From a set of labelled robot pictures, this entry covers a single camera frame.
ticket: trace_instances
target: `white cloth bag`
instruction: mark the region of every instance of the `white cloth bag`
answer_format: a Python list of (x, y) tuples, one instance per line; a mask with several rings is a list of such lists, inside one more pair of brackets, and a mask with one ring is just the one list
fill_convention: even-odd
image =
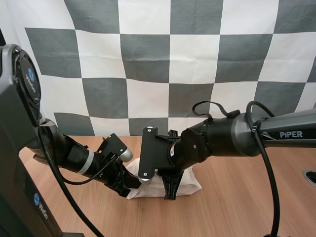
[[(132, 161), (126, 168), (129, 172), (136, 175), (138, 174), (139, 158)], [(192, 167), (187, 168), (182, 176), (177, 196), (191, 195), (200, 190), (202, 186), (199, 184), (193, 174)], [(150, 184), (141, 184), (138, 189), (131, 189), (126, 197), (127, 199), (140, 198), (140, 197), (164, 197), (165, 190), (162, 178), (155, 175)]]

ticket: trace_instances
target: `robotic arm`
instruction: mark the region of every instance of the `robotic arm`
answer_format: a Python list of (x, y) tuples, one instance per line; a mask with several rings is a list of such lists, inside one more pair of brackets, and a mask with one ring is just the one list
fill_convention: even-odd
[[(316, 147), (316, 109), (253, 119), (252, 105), (268, 111), (258, 102), (251, 102), (245, 114), (239, 111), (227, 113), (221, 105), (214, 103), (225, 118), (215, 119), (203, 114), (208, 118), (184, 130), (181, 137), (177, 131), (171, 130), (168, 136), (161, 136), (157, 128), (145, 128), (137, 178), (122, 164), (131, 160), (132, 153), (115, 134), (104, 139), (93, 153), (87, 146), (61, 134), (51, 121), (40, 124), (40, 97), (40, 82), (28, 54), (16, 45), (0, 47), (0, 135), (12, 141), (16, 151), (26, 146), (35, 153), (36, 160), (49, 163), (68, 200), (97, 236), (102, 234), (78, 211), (64, 182), (78, 185), (95, 179), (126, 197), (131, 188), (149, 183), (157, 173), (163, 179), (165, 199), (175, 200), (184, 170), (209, 156), (253, 157), (262, 153), (265, 158), (264, 146)], [(206, 102), (193, 107), (195, 115), (200, 116), (195, 107)], [(89, 179), (78, 183), (65, 178), (60, 180), (61, 174), (55, 166)]]

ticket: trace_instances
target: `wood grain surface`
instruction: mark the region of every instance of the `wood grain surface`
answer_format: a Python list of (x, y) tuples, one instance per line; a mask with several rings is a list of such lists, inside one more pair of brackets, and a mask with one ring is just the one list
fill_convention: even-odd
[[(102, 137), (74, 137), (95, 151)], [(121, 137), (134, 157), (141, 137)], [(316, 236), (316, 187), (302, 175), (316, 169), (316, 149), (269, 148), (281, 203), (281, 237)], [(24, 148), (20, 158), (64, 232), (94, 234), (76, 215), (49, 168)], [(85, 177), (62, 170), (74, 181)], [(202, 189), (176, 201), (126, 200), (102, 183), (67, 185), (74, 199), (105, 237), (263, 237), (272, 226), (273, 202), (261, 156), (209, 157), (194, 166)]]

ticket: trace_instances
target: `fabric backdrop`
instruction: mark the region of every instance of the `fabric backdrop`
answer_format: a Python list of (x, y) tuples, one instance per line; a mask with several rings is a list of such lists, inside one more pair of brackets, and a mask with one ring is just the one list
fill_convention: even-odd
[[(7, 0), (42, 110), (67, 135), (180, 132), (211, 100), (315, 107), (315, 0)], [(222, 117), (216, 107), (199, 111)]]

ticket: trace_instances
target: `black strap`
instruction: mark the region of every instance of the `black strap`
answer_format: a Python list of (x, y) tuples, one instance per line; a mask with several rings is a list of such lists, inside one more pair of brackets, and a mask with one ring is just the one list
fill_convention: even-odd
[(214, 104), (214, 105), (217, 105), (217, 107), (220, 109), (220, 111), (222, 112), (223, 115), (225, 115), (226, 117), (228, 118), (234, 118), (236, 117), (237, 115), (240, 115), (240, 111), (239, 110), (234, 110), (234, 111), (231, 111), (229, 113), (226, 112), (226, 110), (224, 109), (224, 107), (219, 104), (219, 103), (216, 103), (216, 102), (212, 102), (212, 101), (201, 101), (201, 102), (198, 102), (196, 103), (195, 105), (193, 105), (192, 107), (192, 113), (196, 116), (203, 116), (203, 115), (206, 115), (208, 117), (208, 120), (213, 120), (212, 116), (210, 114), (198, 114), (196, 112), (196, 107), (198, 105), (201, 105), (201, 104), (204, 104), (204, 103), (210, 103), (210, 104)]

